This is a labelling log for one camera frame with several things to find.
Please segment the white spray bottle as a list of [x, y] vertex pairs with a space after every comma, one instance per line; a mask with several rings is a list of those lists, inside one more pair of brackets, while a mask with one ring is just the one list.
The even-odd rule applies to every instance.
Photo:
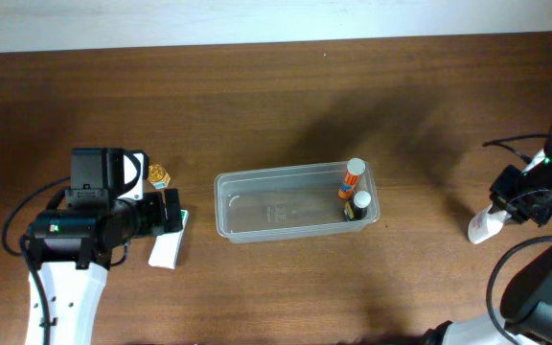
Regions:
[[490, 204], [471, 219], [468, 227], [469, 241], [479, 244], [495, 236], [510, 218], [511, 215], [507, 211]]

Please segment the dark bottle white cap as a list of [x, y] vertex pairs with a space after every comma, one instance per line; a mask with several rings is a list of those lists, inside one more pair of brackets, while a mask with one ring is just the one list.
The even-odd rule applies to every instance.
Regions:
[[372, 201], [371, 195], [366, 191], [356, 192], [344, 204], [343, 215], [347, 221], [357, 221], [365, 218], [367, 209]]

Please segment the orange tube white cap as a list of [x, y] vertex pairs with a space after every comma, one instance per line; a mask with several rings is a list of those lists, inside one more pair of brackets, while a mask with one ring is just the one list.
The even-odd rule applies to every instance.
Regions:
[[354, 191], [359, 179], [366, 169], [365, 162], [360, 158], [352, 158], [346, 164], [346, 172], [338, 189], [338, 196], [348, 199]]

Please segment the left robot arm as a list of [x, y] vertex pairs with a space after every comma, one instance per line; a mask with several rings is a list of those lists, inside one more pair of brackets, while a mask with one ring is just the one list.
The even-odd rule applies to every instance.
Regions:
[[153, 238], [149, 264], [173, 269], [188, 212], [176, 189], [144, 190], [141, 150], [74, 149], [59, 190], [19, 241], [29, 269], [28, 344], [88, 344], [116, 248]]

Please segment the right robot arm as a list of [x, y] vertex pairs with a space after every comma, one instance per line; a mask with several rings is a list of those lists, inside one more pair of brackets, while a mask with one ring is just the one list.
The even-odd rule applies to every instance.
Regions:
[[[479, 244], [507, 224], [528, 220], [538, 226], [552, 217], [552, 124], [541, 136], [544, 144], [533, 157], [522, 155], [520, 170], [507, 166], [490, 188], [490, 205], [470, 222], [470, 242]], [[509, 282], [499, 305], [494, 305], [494, 286], [502, 267], [519, 251], [536, 244], [546, 249]], [[552, 344], [552, 235], [535, 237], [510, 248], [490, 275], [484, 315], [466, 322], [447, 321], [427, 330], [420, 343], [449, 344]]]

